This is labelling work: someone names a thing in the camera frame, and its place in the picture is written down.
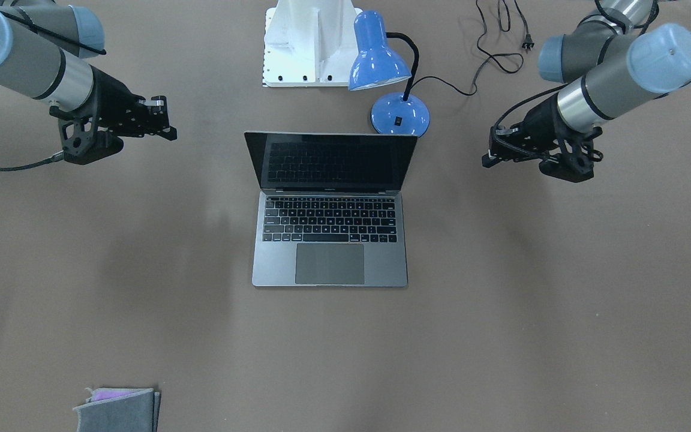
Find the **folded cloth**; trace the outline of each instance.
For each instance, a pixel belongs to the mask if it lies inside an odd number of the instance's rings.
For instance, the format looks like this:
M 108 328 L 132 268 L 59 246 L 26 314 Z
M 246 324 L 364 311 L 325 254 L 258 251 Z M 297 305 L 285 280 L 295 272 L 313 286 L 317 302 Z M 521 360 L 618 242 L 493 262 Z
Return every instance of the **folded cloth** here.
M 99 388 L 75 407 L 77 432 L 156 432 L 161 394 L 153 388 Z

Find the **table surface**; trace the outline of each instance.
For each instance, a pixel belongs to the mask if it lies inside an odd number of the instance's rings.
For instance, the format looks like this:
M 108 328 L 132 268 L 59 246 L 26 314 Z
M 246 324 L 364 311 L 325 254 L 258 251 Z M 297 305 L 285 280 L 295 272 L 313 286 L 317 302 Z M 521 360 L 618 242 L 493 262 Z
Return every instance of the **table surface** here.
M 502 35 L 480 3 L 483 46 L 515 51 L 515 11 Z M 401 290 L 253 287 L 242 132 L 371 132 L 372 102 L 402 85 L 262 87 L 272 1 L 79 5 L 106 32 L 90 63 L 168 96 L 180 137 L 0 173 L 0 430 L 73 430 L 97 386 L 156 386 L 162 431 L 691 430 L 691 85 L 606 125 L 591 181 L 480 166 L 497 117 L 553 87 L 545 38 L 591 2 L 522 2 L 536 47 L 518 74 L 487 66 L 477 95 L 413 91 L 431 126 L 403 191 Z M 414 39 L 420 76 L 468 88 L 474 2 L 354 5 Z M 691 0 L 665 22 L 691 29 Z M 47 107 L 0 88 L 0 165 L 57 149 Z

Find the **gray cloth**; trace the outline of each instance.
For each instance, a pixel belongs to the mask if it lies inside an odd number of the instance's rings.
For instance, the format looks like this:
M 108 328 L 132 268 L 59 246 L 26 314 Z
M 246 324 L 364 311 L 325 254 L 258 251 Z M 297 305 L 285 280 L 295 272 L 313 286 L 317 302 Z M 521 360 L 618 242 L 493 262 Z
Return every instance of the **gray cloth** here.
M 156 432 L 161 394 L 140 389 L 75 407 L 77 432 Z

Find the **white plastic stand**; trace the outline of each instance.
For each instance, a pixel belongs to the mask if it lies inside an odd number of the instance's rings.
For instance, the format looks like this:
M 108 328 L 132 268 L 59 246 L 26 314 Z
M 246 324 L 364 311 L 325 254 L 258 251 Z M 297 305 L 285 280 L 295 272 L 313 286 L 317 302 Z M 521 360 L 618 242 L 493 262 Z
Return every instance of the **white plastic stand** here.
M 279 0 L 266 11 L 263 85 L 348 85 L 361 11 L 351 0 Z

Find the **laptop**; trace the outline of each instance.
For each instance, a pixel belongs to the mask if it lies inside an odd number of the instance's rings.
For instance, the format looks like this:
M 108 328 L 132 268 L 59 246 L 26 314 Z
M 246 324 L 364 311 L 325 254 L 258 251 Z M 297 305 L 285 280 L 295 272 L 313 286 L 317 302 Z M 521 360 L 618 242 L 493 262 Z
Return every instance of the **laptop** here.
M 244 137 L 260 184 L 253 285 L 407 285 L 400 189 L 416 136 Z

